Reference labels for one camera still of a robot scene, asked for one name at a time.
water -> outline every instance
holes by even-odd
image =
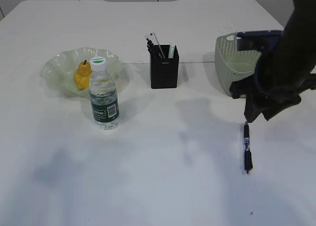
[[[103,115],[111,116],[113,114],[119,114],[119,108],[115,101],[118,98],[115,83],[112,80],[108,71],[105,72],[93,72],[90,78],[90,98],[91,105],[94,107],[94,121],[96,126],[102,130],[111,130],[119,126],[119,117],[110,122],[100,121]]]

black pen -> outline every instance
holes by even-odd
[[[245,145],[245,153],[244,153],[244,165],[245,171],[249,174],[249,171],[253,168],[252,166],[252,159],[251,159],[251,152],[250,152],[250,138],[249,138],[249,125],[248,122],[245,122],[243,126],[243,142]]]
[[[147,46],[151,48],[151,50],[155,53],[156,57],[162,58],[162,55],[160,54],[159,49],[155,47],[154,43],[149,38],[146,38],[146,40],[147,40]]]
[[[153,58],[156,58],[155,53],[153,53],[153,51],[150,48],[148,48],[148,51]]]

water bottle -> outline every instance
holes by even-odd
[[[90,98],[96,126],[102,130],[111,130],[119,126],[118,94],[115,83],[107,71],[104,57],[90,60]]]

marker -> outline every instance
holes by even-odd
[[[173,58],[175,47],[176,47],[176,42],[175,42],[175,41],[171,41],[171,42],[170,42],[170,47],[169,47],[169,55],[168,55],[168,58]]]
[[[251,152],[250,152],[250,138],[249,138],[249,125],[248,122],[245,122],[243,126],[243,142],[245,145],[245,153],[244,153],[244,165],[245,171],[249,174],[249,171],[253,168],[252,166],[252,159],[251,159]]]

bottle label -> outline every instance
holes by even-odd
[[[99,122],[111,122],[118,118],[119,116],[119,105],[116,99],[113,103],[108,105],[92,105],[92,112],[94,119]]]

